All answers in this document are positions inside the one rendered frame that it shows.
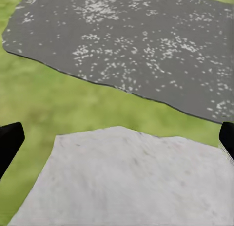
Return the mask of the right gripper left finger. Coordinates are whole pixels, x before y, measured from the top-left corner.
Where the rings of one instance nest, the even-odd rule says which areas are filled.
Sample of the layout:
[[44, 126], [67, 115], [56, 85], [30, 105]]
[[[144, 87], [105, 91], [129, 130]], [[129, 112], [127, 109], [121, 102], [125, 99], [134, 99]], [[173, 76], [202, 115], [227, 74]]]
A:
[[25, 140], [20, 122], [0, 127], [0, 179]]

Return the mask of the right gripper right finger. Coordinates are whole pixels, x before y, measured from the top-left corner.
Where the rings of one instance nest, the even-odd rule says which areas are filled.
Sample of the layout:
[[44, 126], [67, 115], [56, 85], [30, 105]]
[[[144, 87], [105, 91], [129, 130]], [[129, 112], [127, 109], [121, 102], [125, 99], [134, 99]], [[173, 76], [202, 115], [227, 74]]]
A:
[[234, 160], [234, 123], [226, 121], [222, 123], [219, 140]]

